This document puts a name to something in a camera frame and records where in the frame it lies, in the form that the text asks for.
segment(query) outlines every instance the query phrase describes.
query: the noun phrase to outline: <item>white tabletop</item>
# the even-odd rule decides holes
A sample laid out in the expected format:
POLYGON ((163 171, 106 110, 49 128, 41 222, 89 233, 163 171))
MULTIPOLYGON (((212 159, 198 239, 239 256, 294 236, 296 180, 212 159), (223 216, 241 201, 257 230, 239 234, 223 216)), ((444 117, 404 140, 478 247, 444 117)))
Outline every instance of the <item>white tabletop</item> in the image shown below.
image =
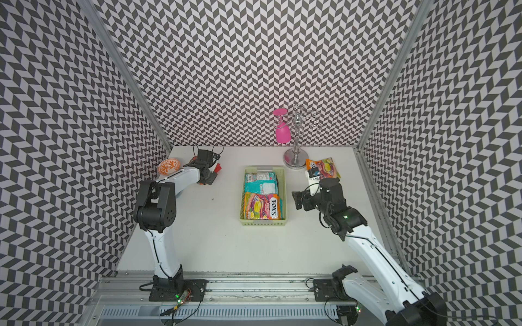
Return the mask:
MULTIPOLYGON (((232 273, 331 274, 342 264, 363 274, 362 260, 338 236, 321 227, 318 211, 297 211, 292 191, 308 185, 304 170, 285 167, 288 221, 285 226, 243 226, 239 210, 244 170, 250 165, 284 165, 287 147, 225 147, 222 170, 214 183, 190 185, 177 198, 175 253, 184 271, 232 273)), ((366 218, 382 242, 370 199, 364 188, 352 148, 304 148, 313 160, 334 159, 348 206, 366 218)), ((174 147, 171 158, 182 164, 193 156, 192 147, 174 147)), ((154 259, 144 235, 136 229, 118 264, 118 270, 153 270, 154 259)))

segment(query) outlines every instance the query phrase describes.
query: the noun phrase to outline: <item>snack bag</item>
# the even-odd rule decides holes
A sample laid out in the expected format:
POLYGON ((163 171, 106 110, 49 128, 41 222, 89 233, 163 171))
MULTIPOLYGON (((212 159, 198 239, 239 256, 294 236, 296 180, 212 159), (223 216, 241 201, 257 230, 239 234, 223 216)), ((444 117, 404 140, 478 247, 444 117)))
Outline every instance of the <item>snack bag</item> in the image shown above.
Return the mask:
POLYGON ((314 176, 318 176, 319 179, 324 178, 339 178, 341 179, 341 175, 335 169, 334 161, 331 158, 327 158, 320 161, 312 161, 306 159, 306 169, 310 170, 311 168, 318 168, 319 171, 315 172, 314 176))
POLYGON ((261 195, 278 194, 276 174, 274 172, 246 173, 245 192, 261 195))
POLYGON ((244 218, 246 220, 280 220, 281 204, 278 195, 245 193, 244 218))

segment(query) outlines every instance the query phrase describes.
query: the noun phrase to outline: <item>plastic basket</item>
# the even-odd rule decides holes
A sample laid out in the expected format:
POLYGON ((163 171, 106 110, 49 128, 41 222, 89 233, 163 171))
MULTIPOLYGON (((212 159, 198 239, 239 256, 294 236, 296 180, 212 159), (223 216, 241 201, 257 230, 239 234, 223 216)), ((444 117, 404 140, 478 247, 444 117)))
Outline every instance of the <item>plastic basket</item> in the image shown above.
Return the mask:
POLYGON ((277 187, 279 189, 279 197, 281 198, 281 219, 280 220, 247 220, 243 218, 243 210, 245 206, 245 175, 243 174, 243 191, 241 196, 241 209, 239 212, 239 220, 243 225, 263 225, 263 226, 283 226, 287 223, 287 185, 284 179, 284 167, 282 166, 249 166, 245 169, 245 173, 256 172, 274 172, 277 178, 277 187))

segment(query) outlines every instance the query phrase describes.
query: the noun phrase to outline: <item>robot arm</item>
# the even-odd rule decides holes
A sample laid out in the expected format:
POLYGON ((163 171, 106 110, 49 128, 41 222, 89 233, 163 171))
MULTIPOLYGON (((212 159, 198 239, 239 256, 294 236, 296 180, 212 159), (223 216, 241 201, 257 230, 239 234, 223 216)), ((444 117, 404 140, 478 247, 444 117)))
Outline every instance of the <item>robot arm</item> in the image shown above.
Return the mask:
POLYGON ((163 180, 140 183, 134 220, 145 232, 155 261, 149 301, 177 300, 186 288, 183 268, 174 250, 171 225, 176 218, 176 195, 194 183, 211 185, 219 155, 199 150, 196 159, 163 180))
POLYGON ((296 209, 318 209, 331 231, 361 257, 382 288, 367 282, 354 267, 343 266, 332 274, 337 296, 359 301, 387 326, 446 325, 441 316, 446 315, 444 300, 415 282, 384 249, 363 216, 346 206, 339 180, 323 179, 319 189, 313 196, 292 192, 296 209))

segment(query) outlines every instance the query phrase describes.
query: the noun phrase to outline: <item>ventilation grille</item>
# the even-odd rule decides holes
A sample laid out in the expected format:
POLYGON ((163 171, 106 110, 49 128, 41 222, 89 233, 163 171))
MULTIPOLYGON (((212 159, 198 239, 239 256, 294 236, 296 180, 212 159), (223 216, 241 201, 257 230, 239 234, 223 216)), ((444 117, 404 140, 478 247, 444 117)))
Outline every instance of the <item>ventilation grille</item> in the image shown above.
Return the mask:
MULTIPOLYGON (((101 318, 103 319, 158 319, 158 310, 142 309, 142 306, 124 305, 104 307, 101 318)), ((164 312, 172 306, 161 306, 160 312, 164 312)), ((180 307, 174 317, 187 318, 196 310, 197 305, 180 307)), ((337 306, 326 305, 326 312, 331 318, 337 318, 337 306)), ((191 319, 207 320, 275 320, 275 319, 328 319, 325 314, 324 304, 318 305, 212 305, 201 306, 191 319)))
POLYGON ((139 313, 140 306, 105 306, 101 313, 104 318, 125 318, 125 317, 136 317, 139 313))
MULTIPOLYGON (((331 318, 337 317, 337 306, 326 306, 326 312, 331 318)), ((162 306, 161 311, 172 308, 162 306)), ((197 306, 179 308, 175 317, 186 318, 196 310, 197 306)), ((223 320, 259 320, 259 319, 327 319, 323 305, 244 305, 229 306, 215 305, 213 307, 200 307, 191 317, 198 319, 223 319, 223 320)))

